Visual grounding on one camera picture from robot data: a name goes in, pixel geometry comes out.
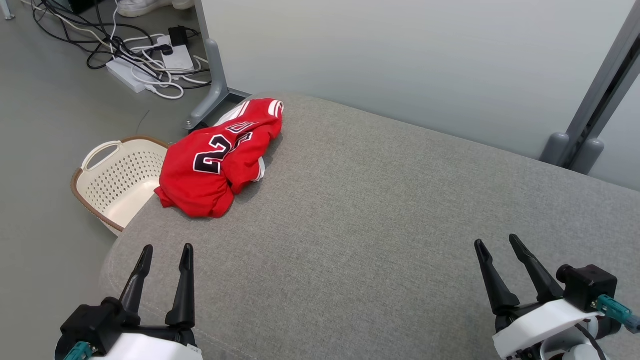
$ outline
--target red jersey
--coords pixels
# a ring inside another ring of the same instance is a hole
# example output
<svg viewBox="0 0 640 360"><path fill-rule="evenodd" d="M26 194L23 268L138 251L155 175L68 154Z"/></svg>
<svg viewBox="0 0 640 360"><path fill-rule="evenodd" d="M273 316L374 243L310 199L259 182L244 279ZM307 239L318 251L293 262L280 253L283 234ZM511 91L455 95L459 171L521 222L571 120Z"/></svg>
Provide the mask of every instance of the red jersey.
<svg viewBox="0 0 640 360"><path fill-rule="evenodd" d="M282 128L282 101L246 101L213 127L171 146L156 194L190 217L224 215L245 185L264 176L262 155Z"/></svg>

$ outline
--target gray fabric surface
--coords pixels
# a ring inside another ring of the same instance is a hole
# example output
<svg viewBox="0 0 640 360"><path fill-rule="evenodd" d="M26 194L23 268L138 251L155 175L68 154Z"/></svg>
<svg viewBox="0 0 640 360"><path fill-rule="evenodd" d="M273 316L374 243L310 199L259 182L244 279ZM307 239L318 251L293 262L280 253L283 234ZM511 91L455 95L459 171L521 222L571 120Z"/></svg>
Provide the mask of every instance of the gray fabric surface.
<svg viewBox="0 0 640 360"><path fill-rule="evenodd" d="M477 143L295 94L266 176L221 219L154 197L118 239L101 284L118 295L155 247L141 316L162 324L182 246L195 248L205 359L496 359L473 241L534 302L508 243L555 273L596 264L640 309L640 193ZM633 359L640 340L601 342Z"/></svg>

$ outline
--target metal frame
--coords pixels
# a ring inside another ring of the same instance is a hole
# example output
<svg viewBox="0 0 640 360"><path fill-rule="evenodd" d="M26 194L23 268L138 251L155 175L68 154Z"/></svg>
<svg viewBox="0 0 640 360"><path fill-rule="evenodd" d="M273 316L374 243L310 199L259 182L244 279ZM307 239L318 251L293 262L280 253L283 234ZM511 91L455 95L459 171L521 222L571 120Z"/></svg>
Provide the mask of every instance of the metal frame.
<svg viewBox="0 0 640 360"><path fill-rule="evenodd" d="M15 15L11 13L11 10L9 10L9 4L6 3L6 0L0 0L0 8L2 8L5 20L11 20L15 18Z"/></svg>
<svg viewBox="0 0 640 360"><path fill-rule="evenodd" d="M209 38L209 30L207 29L207 23L204 17L202 0L197 0L195 3L198 21L200 22L200 32L205 36L204 47L207 52L207 59L209 60L209 68L211 69L211 89L207 97L196 106L184 122L183 128L186 130L194 129L199 123L204 121L210 113L218 108L223 101L228 100L240 103L242 100L251 96L251 94L234 90L227 86L227 78L225 77L225 70L222 66L222 57L220 56L218 43Z"/></svg>
<svg viewBox="0 0 640 360"><path fill-rule="evenodd" d="M588 175L598 160L598 157L600 157L605 144L601 140L598 140L598 136L600 136L602 129L607 125L627 95L627 92L638 78L638 75L640 75L640 61L638 61L638 58L640 58L640 51L634 55L629 68L613 90L611 98L608 100L606 107L601 111L601 114L599 114L597 122L593 124L584 144L580 146L576 155L573 157L568 167L570 170Z"/></svg>
<svg viewBox="0 0 640 360"><path fill-rule="evenodd" d="M609 54L607 54L607 57L603 61L598 74L573 117L573 121L564 134L567 140L565 140L562 133L553 134L543 154L540 156L540 161L561 166L571 160L570 158L574 155L573 150L580 135L594 115L600 101L604 98L608 87L614 80L616 73L639 35L640 0L636 0L616 40L611 46Z"/></svg>

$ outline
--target power strip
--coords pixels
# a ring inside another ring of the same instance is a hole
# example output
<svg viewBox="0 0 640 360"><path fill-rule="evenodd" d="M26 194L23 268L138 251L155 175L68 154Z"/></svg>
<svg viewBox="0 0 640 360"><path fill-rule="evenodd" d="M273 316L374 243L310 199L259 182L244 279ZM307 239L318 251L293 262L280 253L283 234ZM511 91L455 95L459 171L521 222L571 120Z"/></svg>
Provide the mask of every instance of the power strip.
<svg viewBox="0 0 640 360"><path fill-rule="evenodd" d="M110 73L112 73L116 78L125 83L125 85L136 92L136 94L140 94L145 90L145 84L139 82L138 80L136 80L136 78L133 77L133 75L131 75L132 68L132 64L120 58L116 58L107 63L107 69L109 69ZM138 76L142 80L157 82L157 79L152 78L140 69L136 69L134 71L136 71L136 76Z"/></svg>
<svg viewBox="0 0 640 360"><path fill-rule="evenodd" d="M165 55L162 54L162 59L164 61L164 66L167 69L187 69L195 70L193 66L193 60L191 59L191 55L189 55L189 50L187 50L187 45L173 46L171 45L171 37L159 37L158 45L169 45L173 49L173 54Z"/></svg>

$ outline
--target white shoe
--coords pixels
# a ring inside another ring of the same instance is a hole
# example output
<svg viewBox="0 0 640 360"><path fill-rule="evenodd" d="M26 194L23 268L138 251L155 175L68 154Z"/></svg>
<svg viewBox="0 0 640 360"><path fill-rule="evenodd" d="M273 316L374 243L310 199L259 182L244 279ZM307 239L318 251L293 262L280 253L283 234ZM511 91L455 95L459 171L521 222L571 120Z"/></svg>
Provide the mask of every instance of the white shoe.
<svg viewBox="0 0 640 360"><path fill-rule="evenodd" d="M118 13L124 17L139 17L155 9L173 5L178 10L194 7L194 0L119 0Z"/></svg>

